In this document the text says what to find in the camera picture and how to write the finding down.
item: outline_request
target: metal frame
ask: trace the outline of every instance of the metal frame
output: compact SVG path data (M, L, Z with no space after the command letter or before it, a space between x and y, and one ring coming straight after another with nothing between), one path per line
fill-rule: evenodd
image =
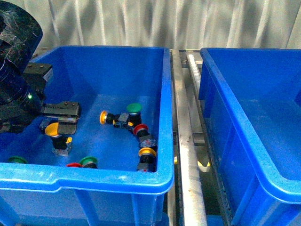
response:
M191 131L186 88L183 81L180 52L172 50L175 112L182 192L182 214L185 226L207 226L206 211L200 182L198 160Z
M212 165L216 187L218 190L218 202L220 206L221 216L224 225L230 226L232 214L229 208L229 203L224 190L221 177L217 170L217 165L214 158L212 147L209 143L206 127L203 119L200 102L198 100L200 86L200 70L202 68L202 59L199 50L171 50L172 76L174 82L174 117L176 118L176 135L175 141L178 148L178 184L180 199L180 214L182 222L176 222L172 225L184 226L206 226L206 210L204 197L202 192L196 146L205 146L208 150L210 163ZM189 69L191 81L193 82L193 93L196 103L202 133L193 133L190 122L190 112L188 99L183 78L183 68Z

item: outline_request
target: metal rod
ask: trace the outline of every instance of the metal rod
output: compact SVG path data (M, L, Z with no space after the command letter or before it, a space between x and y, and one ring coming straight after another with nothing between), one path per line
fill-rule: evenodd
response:
M178 50L172 50L172 67L179 136L183 223L185 226L206 226L204 197L191 131L180 52Z
M209 144L209 141L208 141L207 131L206 131L205 122L204 122L204 118L203 118L203 113L202 113L202 109L201 109L201 106L200 106L200 101L198 99L201 75L200 75L199 72L194 73L193 68L192 68L192 60L193 60L192 57L189 57L189 56L187 57L187 61L189 62L189 72L190 72L191 79L193 81L193 92L194 92L194 97L195 97L195 100L196 100L199 120L201 122L202 130L203 130L203 138L205 140L205 144L206 144L205 146L207 147L209 155L210 155L211 165L212 165L212 168L213 168L214 176L217 180L217 186L218 186L218 190L219 190L218 202L219 202L219 205L220 205L221 215L222 215L224 224L225 225L231 225L232 214L230 212L229 202L228 202L228 199L227 199L227 195L224 192L224 186L223 186L223 183L222 183L221 176L218 173L217 164L214 161L213 151L212 151L212 148L211 148L211 146Z

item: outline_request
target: white curtain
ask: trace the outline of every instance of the white curtain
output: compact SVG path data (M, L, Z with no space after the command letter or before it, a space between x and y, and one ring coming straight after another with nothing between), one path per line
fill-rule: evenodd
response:
M301 0L8 0L60 45L300 48Z

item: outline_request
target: yellow part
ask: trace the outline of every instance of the yellow part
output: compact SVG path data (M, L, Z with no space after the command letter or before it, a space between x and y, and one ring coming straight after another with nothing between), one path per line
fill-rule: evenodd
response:
M66 141L66 144L68 143L71 143L72 142L72 138L71 137L68 137L67 141Z
M141 148L138 154L139 154L139 156L141 156L143 154L152 154L154 157L156 157L156 155L157 155L155 150L150 147Z
M58 135L57 129L58 129L58 122L52 123L46 127L45 134L50 137L57 136Z
M105 124L105 116L106 116L107 112L106 111L102 111L100 113L100 116L99 116L99 122L100 124L104 125Z

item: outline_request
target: blue plastic bin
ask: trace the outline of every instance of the blue plastic bin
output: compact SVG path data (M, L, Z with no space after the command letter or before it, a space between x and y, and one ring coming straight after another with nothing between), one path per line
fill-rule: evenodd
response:
M301 51L201 55L199 99L232 224L301 225Z
M37 118L21 134L0 135L0 221L7 226L154 225L173 184L169 49L59 47L33 62L52 64L47 103L78 101L82 115L68 157L55 156ZM142 121L158 139L157 170L137 172L139 145L126 129L101 125L102 110L143 106ZM19 155L29 164L6 163ZM65 167L85 156L98 169Z

